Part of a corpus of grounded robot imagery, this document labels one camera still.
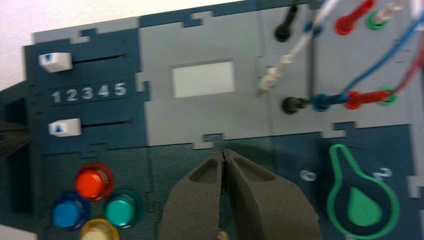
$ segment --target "yellow button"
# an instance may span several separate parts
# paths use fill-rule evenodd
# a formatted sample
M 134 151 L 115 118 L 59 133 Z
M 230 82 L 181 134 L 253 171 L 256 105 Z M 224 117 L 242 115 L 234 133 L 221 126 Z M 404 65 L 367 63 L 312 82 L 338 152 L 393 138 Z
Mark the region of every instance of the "yellow button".
M 101 230 L 89 231 L 81 238 L 81 240 L 110 240 L 108 235 Z
M 106 219 L 95 218 L 81 228 L 80 240 L 120 240 L 118 230 Z

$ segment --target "red button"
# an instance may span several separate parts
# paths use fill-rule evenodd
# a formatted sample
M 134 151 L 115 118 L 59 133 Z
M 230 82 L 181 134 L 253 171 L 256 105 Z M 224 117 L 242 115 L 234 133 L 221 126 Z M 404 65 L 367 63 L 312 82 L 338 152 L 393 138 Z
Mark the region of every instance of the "red button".
M 109 196 L 114 187 L 112 172 L 101 163 L 89 163 L 79 170 L 75 188 L 81 197 L 100 201 Z

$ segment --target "round push button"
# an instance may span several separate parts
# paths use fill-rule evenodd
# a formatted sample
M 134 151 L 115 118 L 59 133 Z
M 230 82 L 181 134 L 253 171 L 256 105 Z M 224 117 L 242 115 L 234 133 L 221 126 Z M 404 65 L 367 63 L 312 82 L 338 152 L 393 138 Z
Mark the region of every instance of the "round push button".
M 117 197 L 106 207 L 106 218 L 115 226 L 128 225 L 134 217 L 134 202 L 126 197 Z
M 76 192 L 66 192 L 60 195 L 52 211 L 54 225 L 68 230 L 79 229 L 89 217 L 89 203 Z
M 133 190 L 119 188 L 107 199 L 104 211 L 112 225 L 126 229 L 136 224 L 143 215 L 143 201 Z
M 84 234 L 81 240 L 111 240 L 111 239 L 108 237 L 108 235 L 105 232 L 98 229 L 98 230 L 87 232 L 86 234 Z
M 102 175 L 95 170 L 82 172 L 76 179 L 76 189 L 78 193 L 87 199 L 100 196 L 105 186 L 106 184 Z
M 119 240 L 118 230 L 106 219 L 88 221 L 81 229 L 81 240 Z
M 78 172 L 76 191 L 85 199 L 97 202 L 108 197 L 114 188 L 112 172 L 101 163 L 89 163 Z

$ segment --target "green knob outline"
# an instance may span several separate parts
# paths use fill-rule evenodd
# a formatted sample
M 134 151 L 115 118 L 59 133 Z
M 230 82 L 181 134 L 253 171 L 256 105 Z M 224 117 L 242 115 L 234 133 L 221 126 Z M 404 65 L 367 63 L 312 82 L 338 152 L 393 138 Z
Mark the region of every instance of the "green knob outline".
M 373 11 L 368 16 L 368 18 L 366 19 L 366 23 L 367 23 L 368 27 L 372 30 L 381 30 L 389 23 L 389 20 L 387 20 L 387 21 L 385 21 L 381 24 L 375 24 L 374 23 L 374 16 L 377 14 L 377 12 L 378 12 L 377 10 Z
M 380 89 L 384 91 L 390 91 L 390 92 L 395 90 L 393 87 L 382 87 Z M 379 101 L 377 103 L 380 104 L 381 106 L 391 106 L 396 103 L 396 100 L 398 100 L 398 95 L 393 94 L 392 96 L 389 97 L 389 99 L 385 101 Z
M 383 229 L 381 229 L 377 233 L 374 233 L 374 234 L 371 234 L 371 235 L 353 234 L 353 233 L 347 231 L 345 228 L 343 228 L 343 226 L 337 220 L 334 205 L 335 205 L 337 193 L 342 188 L 342 182 L 343 182 L 342 169 L 340 167 L 340 161 L 339 161 L 339 158 L 337 156 L 337 150 L 338 149 L 341 149 L 341 152 L 343 153 L 347 162 L 349 163 L 349 165 L 352 167 L 353 171 L 358 176 L 360 176 L 363 179 L 372 181 L 375 184 L 379 185 L 386 192 L 386 194 L 387 194 L 387 196 L 390 200 L 391 215 L 390 215 L 389 221 L 386 224 L 386 226 L 384 226 Z M 351 154 L 351 152 L 349 151 L 348 147 L 346 147 L 344 144 L 334 144 L 334 145 L 332 145 L 329 148 L 329 154 L 330 154 L 330 158 L 331 158 L 332 169 L 333 169 L 333 172 L 334 172 L 334 185 L 331 188 L 330 193 L 328 194 L 326 208 L 327 208 L 327 214 L 328 214 L 328 217 L 329 217 L 331 223 L 335 226 L 335 228 L 337 230 L 339 230 L 343 234 L 351 236 L 351 237 L 356 238 L 356 239 L 365 239 L 365 240 L 378 239 L 378 238 L 381 238 L 381 237 L 385 236 L 386 234 L 390 233 L 390 231 L 392 231 L 393 228 L 398 223 L 399 215 L 400 215 L 400 211 L 401 211 L 401 208 L 400 208 L 400 205 L 399 205 L 399 200 L 398 200 L 398 197 L 396 196 L 395 192 L 387 184 L 385 184 L 383 181 L 380 181 L 380 180 L 378 180 L 374 177 L 366 175 L 361 170 L 361 168 L 359 167 L 357 162 L 355 161 L 355 158 Z

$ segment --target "dark blue panel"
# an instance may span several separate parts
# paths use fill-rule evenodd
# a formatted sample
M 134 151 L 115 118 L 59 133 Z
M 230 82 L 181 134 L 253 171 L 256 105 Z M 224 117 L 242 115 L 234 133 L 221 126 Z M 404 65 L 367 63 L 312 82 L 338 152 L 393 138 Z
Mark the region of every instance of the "dark blue panel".
M 34 92 L 31 100 L 39 108 L 42 152 L 86 156 L 88 145 L 93 144 L 107 144 L 110 149 L 146 146 L 143 102 L 150 98 L 147 84 L 146 91 L 136 92 L 135 76 L 141 71 L 138 29 L 81 34 L 89 36 L 89 42 L 58 40 L 27 50 L 26 63 L 33 73 L 27 75 Z M 48 53 L 71 53 L 73 68 L 47 72 L 39 66 L 38 56 Z M 49 123 L 72 118 L 81 119 L 82 135 L 49 135 Z
M 192 19 L 191 14 L 212 11 L 213 16 L 239 14 L 257 10 L 256 0 L 245 0 L 217 5 L 200 6 L 184 10 L 162 12 L 140 17 L 140 28 L 183 22 L 184 27 L 200 26 L 200 19 Z
M 354 128 L 353 123 L 335 124 L 336 130 L 346 130 L 346 137 L 321 138 L 320 133 L 304 133 L 274 137 L 277 171 L 282 177 L 296 183 L 306 194 L 316 213 L 323 239 L 344 239 L 329 221 L 325 203 L 333 185 L 333 170 L 329 147 L 344 144 L 349 147 L 360 168 L 368 175 L 381 172 L 380 168 L 392 170 L 392 176 L 384 178 L 396 193 L 400 202 L 400 219 L 385 240 L 422 239 L 419 199 L 409 198 L 407 176 L 413 175 L 413 159 L 408 125 L 371 128 Z M 316 174 L 315 181 L 300 177 L 302 170 Z

